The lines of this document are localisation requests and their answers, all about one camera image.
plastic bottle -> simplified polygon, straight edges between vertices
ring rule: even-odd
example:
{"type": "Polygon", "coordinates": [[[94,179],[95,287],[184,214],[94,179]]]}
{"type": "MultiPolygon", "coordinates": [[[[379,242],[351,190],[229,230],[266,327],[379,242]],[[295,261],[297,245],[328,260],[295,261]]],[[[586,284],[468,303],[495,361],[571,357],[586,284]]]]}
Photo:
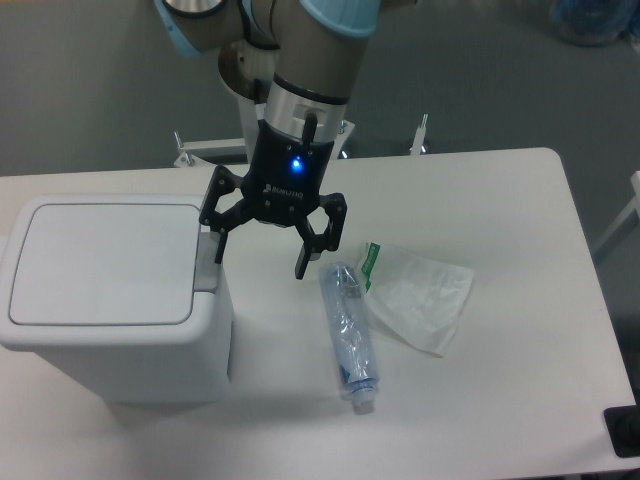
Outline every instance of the plastic bottle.
{"type": "Polygon", "coordinates": [[[355,407],[370,405],[379,378],[355,271],[333,263],[320,271],[320,286],[343,388],[355,407]]]}
{"type": "Polygon", "coordinates": [[[605,45],[625,30],[638,0],[553,0],[551,22],[578,45],[605,45]]]}

plastic bag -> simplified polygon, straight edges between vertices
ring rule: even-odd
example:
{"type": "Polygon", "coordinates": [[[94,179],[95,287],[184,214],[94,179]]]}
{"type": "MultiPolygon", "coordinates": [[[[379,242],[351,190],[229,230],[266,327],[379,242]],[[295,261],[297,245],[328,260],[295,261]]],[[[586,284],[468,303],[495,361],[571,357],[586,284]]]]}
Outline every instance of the plastic bag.
{"type": "Polygon", "coordinates": [[[409,345],[443,356],[458,329],[473,270],[373,242],[366,244],[358,270],[369,313],[409,345]]]}

